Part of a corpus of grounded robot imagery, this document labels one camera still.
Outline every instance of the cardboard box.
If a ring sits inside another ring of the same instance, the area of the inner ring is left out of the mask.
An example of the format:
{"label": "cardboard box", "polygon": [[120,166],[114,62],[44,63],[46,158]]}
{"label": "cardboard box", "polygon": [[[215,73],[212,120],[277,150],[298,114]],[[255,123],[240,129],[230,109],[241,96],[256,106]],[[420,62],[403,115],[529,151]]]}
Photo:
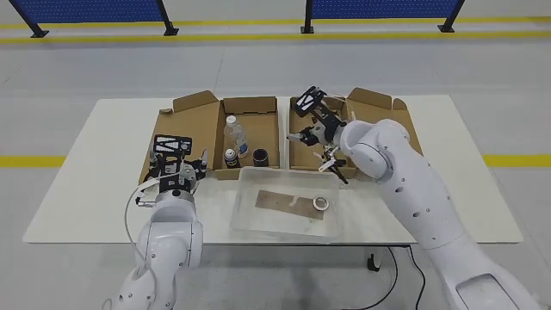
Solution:
{"label": "cardboard box", "polygon": [[219,180],[237,180],[241,168],[227,169],[224,162],[224,151],[228,148],[224,127],[226,117],[235,115],[245,129],[249,152],[239,159],[241,166],[253,166],[252,153],[263,148],[268,152],[269,166],[279,169],[279,124],[277,98],[268,97],[235,97],[220,101],[222,116],[218,119],[217,156],[214,159],[214,172]]}
{"label": "cardboard box", "polygon": [[[421,145],[413,126],[412,118],[404,101],[383,95],[377,92],[355,88],[346,97],[345,102],[335,98],[326,97],[326,105],[329,109],[336,110],[341,119],[350,120],[352,112],[358,120],[376,123],[383,119],[392,119],[402,124],[410,134],[410,144],[413,149],[421,154]],[[296,97],[291,98],[289,110],[289,132],[298,133],[304,127],[312,125],[312,116],[299,117],[294,112]],[[317,146],[306,146],[300,142],[289,142],[289,166],[293,170],[315,171],[321,165],[320,160],[313,155],[314,152],[321,153],[322,148]],[[352,178],[356,173],[356,166],[346,158],[346,166],[339,168],[344,177]]]}
{"label": "cardboard box", "polygon": [[[268,152],[269,165],[279,168],[279,127],[277,99],[274,96],[219,101],[212,92],[203,91],[177,98],[172,102],[172,108],[159,110],[152,139],[156,134],[190,137],[193,145],[187,160],[199,158],[207,149],[207,168],[214,170],[219,180],[237,180],[241,169],[227,169],[224,162],[224,151],[228,146],[224,127],[228,115],[237,116],[247,136],[249,153],[240,159],[241,165],[252,166],[252,152],[263,148]],[[149,169],[149,146],[144,148],[140,183]]]}

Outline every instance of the small bottle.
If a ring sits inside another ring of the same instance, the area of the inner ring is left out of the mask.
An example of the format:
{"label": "small bottle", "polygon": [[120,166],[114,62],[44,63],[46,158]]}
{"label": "small bottle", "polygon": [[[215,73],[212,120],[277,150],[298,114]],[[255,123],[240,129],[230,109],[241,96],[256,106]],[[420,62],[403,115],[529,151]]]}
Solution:
{"label": "small bottle", "polygon": [[247,145],[245,131],[243,126],[238,123],[238,119],[235,116],[230,115],[226,118],[224,135],[227,138],[229,147],[238,153],[239,158],[243,158],[247,155],[249,146]]}
{"label": "small bottle", "polygon": [[226,153],[224,153],[224,161],[226,162],[228,169],[235,169],[235,168],[241,167],[238,154],[232,149],[226,150]]}

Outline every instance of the clear plastic container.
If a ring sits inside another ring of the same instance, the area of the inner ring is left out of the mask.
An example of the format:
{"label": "clear plastic container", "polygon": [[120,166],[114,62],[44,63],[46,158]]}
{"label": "clear plastic container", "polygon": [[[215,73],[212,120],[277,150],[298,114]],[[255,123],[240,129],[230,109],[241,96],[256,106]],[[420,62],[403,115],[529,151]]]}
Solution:
{"label": "clear plastic container", "polygon": [[233,115],[226,117],[226,127],[224,128],[224,135],[226,136],[228,147],[234,150],[239,158],[247,155],[249,151],[249,145],[247,144],[247,138],[245,136],[245,130]]}
{"label": "clear plastic container", "polygon": [[[260,238],[283,243],[335,242],[341,235],[339,184],[338,178],[329,172],[244,167],[239,174],[232,230],[248,239]],[[324,211],[322,220],[258,208],[256,205],[260,190],[312,200],[322,196],[329,202],[329,207]]]}

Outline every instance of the white cable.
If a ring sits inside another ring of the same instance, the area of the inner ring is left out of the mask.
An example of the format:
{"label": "white cable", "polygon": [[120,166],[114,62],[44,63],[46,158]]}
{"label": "white cable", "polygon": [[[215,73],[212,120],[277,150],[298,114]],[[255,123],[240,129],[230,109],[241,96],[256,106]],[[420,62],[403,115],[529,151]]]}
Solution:
{"label": "white cable", "polygon": [[[161,176],[161,177],[154,177],[153,179],[161,180],[163,178],[173,177],[173,176],[179,175],[179,174],[180,173],[177,172],[177,173],[174,173],[174,174],[164,175],[164,176]],[[132,247],[134,248],[134,250],[138,254],[139,258],[141,258],[141,260],[143,261],[144,266],[145,266],[145,270],[149,270],[152,273],[152,277],[153,277],[153,300],[155,301],[155,298],[157,298],[157,275],[155,274],[155,271],[153,271],[153,268],[150,265],[148,265],[147,261],[145,260],[144,255],[141,253],[141,251],[139,251],[138,246],[134,243],[134,240],[132,239],[132,235],[130,234],[130,230],[128,229],[128,207],[130,206],[130,201],[132,200],[132,198],[134,198],[134,195],[136,194],[136,192],[138,192],[138,189],[141,187],[142,184],[140,184],[138,187],[136,187],[134,189],[134,191],[128,197],[127,205],[124,208],[124,228],[127,231],[127,237],[128,237],[128,240],[130,241],[130,244],[132,245]],[[108,308],[109,310],[111,310],[113,308],[113,301],[110,298],[107,298],[102,304],[102,310],[105,310],[104,308],[105,308],[105,305],[107,303],[109,303],[109,308]]]}

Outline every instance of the water bottle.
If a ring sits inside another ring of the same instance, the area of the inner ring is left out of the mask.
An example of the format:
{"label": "water bottle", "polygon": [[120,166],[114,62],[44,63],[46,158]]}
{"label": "water bottle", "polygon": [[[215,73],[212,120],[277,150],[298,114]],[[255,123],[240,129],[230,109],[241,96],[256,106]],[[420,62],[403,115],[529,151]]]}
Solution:
{"label": "water bottle", "polygon": [[238,119],[235,116],[230,115],[226,118],[224,135],[227,138],[229,147],[238,153],[239,158],[243,158],[247,155],[249,146],[247,145],[245,131],[243,126],[238,123]]}

